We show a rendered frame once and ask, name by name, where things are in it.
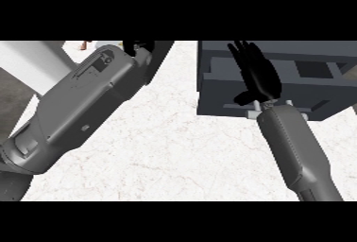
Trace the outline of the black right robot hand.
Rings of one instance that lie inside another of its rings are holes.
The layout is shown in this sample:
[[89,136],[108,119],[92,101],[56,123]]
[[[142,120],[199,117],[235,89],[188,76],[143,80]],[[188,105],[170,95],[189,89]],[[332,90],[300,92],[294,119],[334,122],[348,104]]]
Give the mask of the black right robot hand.
[[245,106],[254,101],[266,103],[281,98],[282,82],[270,60],[256,43],[235,41],[227,44],[236,64],[241,68],[247,90],[235,97]]

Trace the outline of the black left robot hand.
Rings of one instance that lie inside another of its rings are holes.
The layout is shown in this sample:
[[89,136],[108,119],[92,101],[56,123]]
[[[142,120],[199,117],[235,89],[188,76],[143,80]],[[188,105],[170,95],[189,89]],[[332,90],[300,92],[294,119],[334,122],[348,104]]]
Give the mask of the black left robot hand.
[[166,60],[166,55],[173,47],[174,41],[124,41],[123,47],[124,52],[135,57],[138,55],[138,50],[145,48],[151,53],[151,62],[148,64],[148,69],[145,71],[143,79],[145,84],[149,84],[152,78],[157,75],[161,64]]

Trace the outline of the dark grey open drawer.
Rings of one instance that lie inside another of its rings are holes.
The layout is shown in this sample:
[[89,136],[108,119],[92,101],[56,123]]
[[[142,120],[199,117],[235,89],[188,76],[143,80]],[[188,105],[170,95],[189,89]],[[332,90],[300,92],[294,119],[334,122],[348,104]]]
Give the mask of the dark grey open drawer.
[[[197,47],[197,91],[204,74],[210,72],[211,58],[230,58],[232,41],[199,41]],[[281,61],[335,62],[343,74],[357,65],[357,41],[254,41],[266,57]]]

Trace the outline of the dark grey drawer front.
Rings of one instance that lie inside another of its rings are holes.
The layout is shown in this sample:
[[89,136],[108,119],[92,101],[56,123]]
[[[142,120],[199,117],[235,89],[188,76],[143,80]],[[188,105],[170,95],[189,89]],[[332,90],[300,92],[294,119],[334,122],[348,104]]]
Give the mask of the dark grey drawer front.
[[[236,95],[245,91],[241,80],[204,80],[198,98],[198,115],[245,117],[254,105],[238,105]],[[309,115],[310,121],[323,121],[357,103],[357,87],[284,83],[284,93],[275,105],[291,101]]]

